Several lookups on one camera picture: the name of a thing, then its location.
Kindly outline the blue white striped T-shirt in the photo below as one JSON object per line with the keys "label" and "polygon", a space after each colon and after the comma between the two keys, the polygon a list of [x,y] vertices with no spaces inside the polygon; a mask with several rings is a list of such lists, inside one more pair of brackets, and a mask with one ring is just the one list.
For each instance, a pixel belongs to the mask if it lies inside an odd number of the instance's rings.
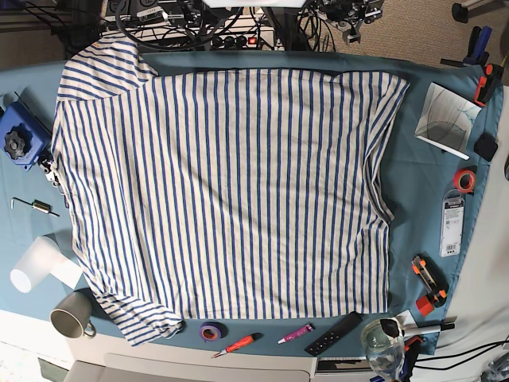
{"label": "blue white striped T-shirt", "polygon": [[160,76],[125,37],[71,58],[52,168],[87,283],[126,340],[189,319],[386,312],[379,171],[409,86],[380,71]]}

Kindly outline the red screwdriver pen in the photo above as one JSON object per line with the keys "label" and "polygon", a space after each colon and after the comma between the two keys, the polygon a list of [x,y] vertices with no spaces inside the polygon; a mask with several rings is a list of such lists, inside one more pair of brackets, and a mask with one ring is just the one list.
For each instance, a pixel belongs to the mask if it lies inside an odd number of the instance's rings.
{"label": "red screwdriver pen", "polygon": [[248,346],[248,345],[256,342],[261,337],[263,337],[262,333],[253,333],[253,334],[247,335],[247,336],[243,337],[242,339],[238,340],[237,342],[235,342],[234,344],[229,345],[225,349],[223,349],[220,352],[214,354],[212,357],[213,358],[217,358],[217,357],[221,357],[223,355],[226,355],[228,353],[233,353],[236,350],[239,350],[239,349],[241,349],[241,348],[243,348],[245,346]]}

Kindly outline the pink glue tube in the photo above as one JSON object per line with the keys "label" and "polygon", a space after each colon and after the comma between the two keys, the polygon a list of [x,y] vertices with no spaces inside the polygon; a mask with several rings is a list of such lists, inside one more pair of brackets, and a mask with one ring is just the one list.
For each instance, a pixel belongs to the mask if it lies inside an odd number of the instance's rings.
{"label": "pink glue tube", "polygon": [[299,337],[302,337],[306,335],[307,333],[311,333],[314,331],[314,326],[311,323],[305,324],[301,328],[294,330],[291,333],[286,334],[282,339],[278,340],[278,344],[285,344],[288,342],[291,342],[293,340],[298,339]]}

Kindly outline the purple tape roll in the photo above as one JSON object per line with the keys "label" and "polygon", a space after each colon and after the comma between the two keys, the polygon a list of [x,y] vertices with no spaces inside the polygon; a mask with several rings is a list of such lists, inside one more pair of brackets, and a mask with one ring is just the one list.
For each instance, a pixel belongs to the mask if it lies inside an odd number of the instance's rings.
{"label": "purple tape roll", "polygon": [[204,342],[218,341],[227,336],[227,327],[221,322],[206,321],[201,324],[199,335]]}

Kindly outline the black power strip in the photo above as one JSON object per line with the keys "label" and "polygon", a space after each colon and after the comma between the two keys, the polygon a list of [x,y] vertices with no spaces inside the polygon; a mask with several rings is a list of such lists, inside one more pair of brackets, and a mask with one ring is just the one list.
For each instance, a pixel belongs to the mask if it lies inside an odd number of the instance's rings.
{"label": "black power strip", "polygon": [[255,35],[227,35],[225,37],[214,37],[210,50],[274,50],[266,40]]}

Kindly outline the black remote control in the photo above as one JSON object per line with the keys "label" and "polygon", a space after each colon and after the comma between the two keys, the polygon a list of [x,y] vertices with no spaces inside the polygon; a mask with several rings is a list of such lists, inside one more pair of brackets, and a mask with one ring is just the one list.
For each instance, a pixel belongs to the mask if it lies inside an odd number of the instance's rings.
{"label": "black remote control", "polygon": [[314,342],[305,347],[304,351],[312,357],[320,356],[323,352],[353,331],[362,320],[363,316],[357,312],[347,314]]}

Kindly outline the teal table cloth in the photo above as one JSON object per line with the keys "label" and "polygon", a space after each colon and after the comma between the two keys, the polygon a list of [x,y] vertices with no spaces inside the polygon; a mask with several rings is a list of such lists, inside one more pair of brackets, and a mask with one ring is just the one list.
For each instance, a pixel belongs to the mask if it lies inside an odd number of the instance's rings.
{"label": "teal table cloth", "polygon": [[[453,175],[466,162],[414,136],[425,94],[437,83],[464,97],[471,96],[480,77],[477,67],[432,68],[404,60],[362,57],[340,53],[148,53],[146,61],[160,74],[203,72],[230,68],[305,68],[327,73],[382,70],[410,82],[383,157],[381,184],[386,203],[394,213],[390,226],[390,307],[413,310],[422,286],[411,273],[411,258],[430,257],[449,285],[443,308],[424,323],[452,318],[457,327],[441,336],[430,336],[423,349],[437,352],[446,341],[468,345],[489,342],[508,333],[508,182],[504,166],[508,155],[508,90],[501,88],[478,116],[471,133],[476,141],[484,132],[494,136],[498,150],[491,162],[473,154],[468,164],[476,169],[476,186],[466,198],[461,253],[441,257],[441,203],[451,188]],[[10,208],[12,197],[52,206],[59,217],[25,205]],[[53,238],[66,256],[72,255],[71,222],[62,196],[40,170],[24,171],[7,156],[1,158],[1,308],[14,322],[2,328],[32,339],[42,338],[37,324],[48,323],[51,310],[69,289],[49,276],[27,294],[19,292],[9,274],[38,236]]]}

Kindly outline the clear wine glass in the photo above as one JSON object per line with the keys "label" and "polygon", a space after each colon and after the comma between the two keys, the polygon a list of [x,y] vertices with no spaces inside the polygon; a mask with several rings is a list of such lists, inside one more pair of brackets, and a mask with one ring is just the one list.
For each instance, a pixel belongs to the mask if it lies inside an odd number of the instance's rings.
{"label": "clear wine glass", "polygon": [[360,336],[371,369],[385,381],[401,381],[405,344],[398,321],[379,318],[368,323]]}

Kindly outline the clear blister pack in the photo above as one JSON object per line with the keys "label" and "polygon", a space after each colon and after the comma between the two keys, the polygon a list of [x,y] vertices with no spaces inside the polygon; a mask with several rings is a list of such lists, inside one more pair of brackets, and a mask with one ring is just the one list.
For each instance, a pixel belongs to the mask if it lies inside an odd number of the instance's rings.
{"label": "clear blister pack", "polygon": [[464,196],[449,190],[442,201],[440,256],[459,255],[464,222]]}

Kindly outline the white grey notebook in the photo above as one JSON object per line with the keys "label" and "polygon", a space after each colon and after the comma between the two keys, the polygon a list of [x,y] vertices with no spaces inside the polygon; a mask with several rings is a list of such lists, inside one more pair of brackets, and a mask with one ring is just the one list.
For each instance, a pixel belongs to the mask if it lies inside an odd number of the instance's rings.
{"label": "white grey notebook", "polygon": [[467,143],[481,107],[431,83],[414,136],[463,160],[469,160]]}

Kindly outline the orange black bar clamp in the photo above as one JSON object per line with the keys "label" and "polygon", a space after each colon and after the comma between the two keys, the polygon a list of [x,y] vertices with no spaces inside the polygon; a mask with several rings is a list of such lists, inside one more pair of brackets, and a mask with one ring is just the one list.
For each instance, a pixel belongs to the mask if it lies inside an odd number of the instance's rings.
{"label": "orange black bar clamp", "polygon": [[416,255],[411,267],[422,284],[425,293],[415,302],[422,316],[428,316],[446,303],[449,286],[442,272],[431,258]]}

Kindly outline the red tape roll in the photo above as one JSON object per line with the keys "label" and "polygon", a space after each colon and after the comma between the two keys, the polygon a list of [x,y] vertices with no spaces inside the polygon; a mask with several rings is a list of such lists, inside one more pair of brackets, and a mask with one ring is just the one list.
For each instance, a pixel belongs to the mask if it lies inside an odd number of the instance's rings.
{"label": "red tape roll", "polygon": [[476,185],[476,174],[470,169],[460,169],[454,174],[453,184],[460,193],[472,193]]}

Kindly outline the metal keyring clip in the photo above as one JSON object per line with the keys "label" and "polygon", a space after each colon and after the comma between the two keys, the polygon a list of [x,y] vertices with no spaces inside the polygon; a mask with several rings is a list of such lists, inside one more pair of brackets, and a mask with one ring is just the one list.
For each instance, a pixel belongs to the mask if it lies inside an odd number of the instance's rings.
{"label": "metal keyring clip", "polygon": [[51,186],[55,188],[60,195],[63,195],[64,192],[60,184],[59,178],[56,172],[52,169],[53,160],[50,157],[41,156],[37,160],[37,164],[43,171],[46,180],[51,184]]}

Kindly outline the black marker pen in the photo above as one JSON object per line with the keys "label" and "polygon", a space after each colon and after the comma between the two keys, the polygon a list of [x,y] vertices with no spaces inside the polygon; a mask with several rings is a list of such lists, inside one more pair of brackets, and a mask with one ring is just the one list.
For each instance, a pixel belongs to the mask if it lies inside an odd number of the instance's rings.
{"label": "black marker pen", "polygon": [[443,323],[440,325],[429,325],[423,327],[406,327],[402,330],[404,337],[414,337],[414,336],[422,336],[431,333],[440,333],[442,331],[447,331],[451,329],[455,329],[456,325],[453,322]]}

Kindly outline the grey ceramic mug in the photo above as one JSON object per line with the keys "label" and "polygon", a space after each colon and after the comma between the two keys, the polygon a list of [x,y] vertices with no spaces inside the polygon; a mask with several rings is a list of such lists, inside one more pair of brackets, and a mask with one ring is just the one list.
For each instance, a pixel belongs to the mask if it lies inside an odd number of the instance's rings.
{"label": "grey ceramic mug", "polygon": [[56,331],[70,339],[93,338],[96,329],[91,323],[92,304],[82,293],[74,291],[60,301],[50,313]]}

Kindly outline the black square pad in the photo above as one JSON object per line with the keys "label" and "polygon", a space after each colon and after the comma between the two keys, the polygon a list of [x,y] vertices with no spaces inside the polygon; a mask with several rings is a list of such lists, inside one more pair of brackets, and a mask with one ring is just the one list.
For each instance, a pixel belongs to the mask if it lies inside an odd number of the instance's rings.
{"label": "black square pad", "polygon": [[486,132],[477,139],[474,145],[474,152],[487,162],[492,161],[497,150],[498,143],[496,139]]}

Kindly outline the blue block with black knob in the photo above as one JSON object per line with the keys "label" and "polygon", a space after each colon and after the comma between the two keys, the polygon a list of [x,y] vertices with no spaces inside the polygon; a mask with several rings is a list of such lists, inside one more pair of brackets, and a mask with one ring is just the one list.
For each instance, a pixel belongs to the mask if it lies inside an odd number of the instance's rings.
{"label": "blue block with black knob", "polygon": [[11,162],[29,171],[51,141],[51,133],[21,101],[12,102],[1,116],[1,149]]}

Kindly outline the steel hex key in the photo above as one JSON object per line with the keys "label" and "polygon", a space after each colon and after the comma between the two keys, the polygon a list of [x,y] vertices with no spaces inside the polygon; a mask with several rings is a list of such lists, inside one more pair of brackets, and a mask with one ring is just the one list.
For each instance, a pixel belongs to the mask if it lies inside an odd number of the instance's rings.
{"label": "steel hex key", "polygon": [[[34,209],[32,206],[32,203],[33,202],[28,202],[28,201],[22,200],[21,198],[18,198],[18,197],[12,197],[11,201],[10,201],[10,208],[14,209],[16,205],[25,205],[25,206],[28,206],[28,207]],[[54,216],[54,217],[60,216],[58,213],[54,212],[53,210],[50,212],[50,214],[45,214],[45,215]]]}

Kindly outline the blue black clamp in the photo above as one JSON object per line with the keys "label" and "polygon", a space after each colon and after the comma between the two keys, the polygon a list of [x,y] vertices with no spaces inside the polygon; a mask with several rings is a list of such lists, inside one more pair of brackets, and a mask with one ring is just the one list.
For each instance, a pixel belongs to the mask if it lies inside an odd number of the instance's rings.
{"label": "blue black clamp", "polygon": [[489,58],[489,52],[486,50],[486,48],[491,34],[492,34],[491,27],[487,25],[484,26],[483,28],[475,26],[472,29],[468,43],[468,51],[463,60],[458,61],[442,58],[440,63],[456,68],[463,68],[466,66],[473,65],[480,65],[481,67],[484,67]]}

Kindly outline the orange black spring clamp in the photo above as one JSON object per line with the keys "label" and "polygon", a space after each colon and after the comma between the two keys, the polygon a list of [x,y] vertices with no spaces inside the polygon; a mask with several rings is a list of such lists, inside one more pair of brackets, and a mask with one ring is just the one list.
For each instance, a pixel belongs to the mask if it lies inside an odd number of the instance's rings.
{"label": "orange black spring clamp", "polygon": [[503,67],[497,64],[488,64],[484,69],[484,74],[480,77],[474,102],[480,106],[485,107],[489,99],[494,94],[495,89],[501,83],[503,77]]}

